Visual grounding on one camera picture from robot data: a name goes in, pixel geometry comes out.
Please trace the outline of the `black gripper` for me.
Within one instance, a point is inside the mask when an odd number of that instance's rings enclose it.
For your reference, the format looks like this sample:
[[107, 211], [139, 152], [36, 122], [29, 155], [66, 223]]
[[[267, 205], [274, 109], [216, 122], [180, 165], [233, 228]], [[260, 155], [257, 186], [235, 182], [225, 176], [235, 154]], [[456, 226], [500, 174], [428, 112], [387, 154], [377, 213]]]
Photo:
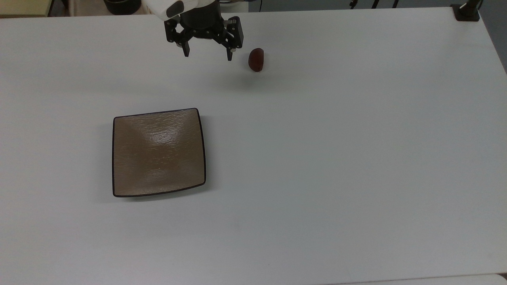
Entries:
[[166, 38], [181, 47], [185, 57], [190, 54], [192, 38], [214, 40], [227, 49], [227, 60], [243, 47], [241, 20], [233, 16], [225, 20], [218, 0], [173, 0], [164, 9]]

